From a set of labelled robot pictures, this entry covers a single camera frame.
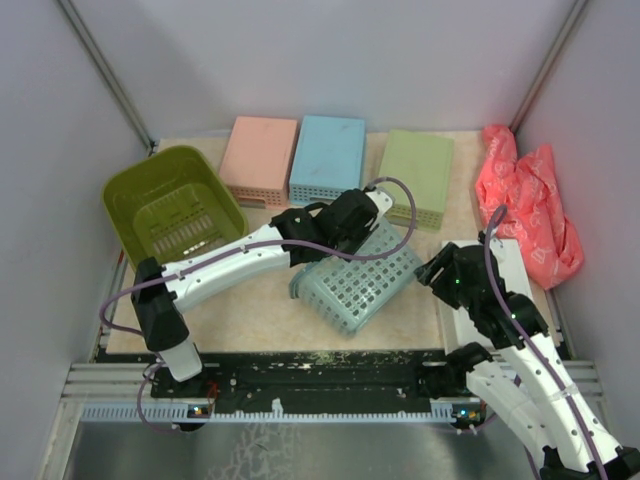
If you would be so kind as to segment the pink perforated tray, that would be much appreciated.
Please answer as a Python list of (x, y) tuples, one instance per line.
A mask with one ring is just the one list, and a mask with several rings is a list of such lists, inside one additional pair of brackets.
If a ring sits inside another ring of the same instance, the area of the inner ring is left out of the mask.
[(287, 206), (297, 136), (294, 119), (235, 119), (219, 175), (238, 202), (274, 209)]

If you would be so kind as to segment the light green perforated tray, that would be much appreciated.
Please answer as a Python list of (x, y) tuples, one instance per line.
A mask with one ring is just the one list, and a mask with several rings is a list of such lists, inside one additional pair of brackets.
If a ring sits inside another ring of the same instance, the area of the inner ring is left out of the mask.
[(416, 227), (438, 231), (446, 209), (454, 141), (421, 132), (390, 130), (379, 177), (394, 177), (411, 191)]

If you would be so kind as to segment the blue perforated tray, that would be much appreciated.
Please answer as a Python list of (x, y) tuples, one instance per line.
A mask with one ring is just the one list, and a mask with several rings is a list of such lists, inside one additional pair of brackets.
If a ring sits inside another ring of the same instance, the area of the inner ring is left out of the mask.
[(289, 178), (296, 205), (332, 201), (361, 184), (366, 123), (359, 118), (306, 115)]

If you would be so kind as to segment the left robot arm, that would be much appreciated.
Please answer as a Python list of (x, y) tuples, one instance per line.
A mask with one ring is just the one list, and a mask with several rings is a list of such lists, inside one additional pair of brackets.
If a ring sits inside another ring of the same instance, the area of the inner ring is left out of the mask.
[(169, 370), (184, 395), (208, 384), (183, 315), (210, 297), (260, 274), (351, 258), (377, 228), (393, 198), (382, 188), (351, 189), (331, 203), (289, 208), (249, 235), (197, 257), (137, 268), (131, 303), (147, 349)]

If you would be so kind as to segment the teal perforated basket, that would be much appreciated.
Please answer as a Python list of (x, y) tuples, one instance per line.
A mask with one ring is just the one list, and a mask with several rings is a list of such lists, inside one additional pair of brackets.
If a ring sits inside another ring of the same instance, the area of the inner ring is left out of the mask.
[(408, 245), (373, 261), (327, 257), (294, 275), (289, 295), (301, 300), (340, 334), (353, 336), (414, 280), (414, 270), (421, 264)]

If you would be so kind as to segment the white perforated tray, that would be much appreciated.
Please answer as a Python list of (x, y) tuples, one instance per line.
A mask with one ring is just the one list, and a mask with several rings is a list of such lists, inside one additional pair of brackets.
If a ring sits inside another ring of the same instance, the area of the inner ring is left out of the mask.
[[(497, 261), (495, 272), (503, 280), (506, 291), (524, 295), (532, 300), (532, 290), (517, 241), (493, 238), (490, 249)], [(455, 309), (438, 299), (437, 313), (446, 354), (474, 342), (489, 353), (496, 353), (492, 332), (486, 326), (491, 319), (485, 312), (475, 311), (473, 308), (468, 310), (464, 306)]]

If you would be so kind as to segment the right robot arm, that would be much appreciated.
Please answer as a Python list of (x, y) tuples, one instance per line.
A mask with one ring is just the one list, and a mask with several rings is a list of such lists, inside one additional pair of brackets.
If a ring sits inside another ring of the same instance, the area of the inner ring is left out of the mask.
[(485, 245), (448, 243), (415, 271), (449, 307), (467, 312), (477, 342), (447, 356), (448, 387), (473, 393), (510, 428), (541, 479), (630, 479), (639, 451), (611, 435), (564, 366), (533, 301), (507, 290)]

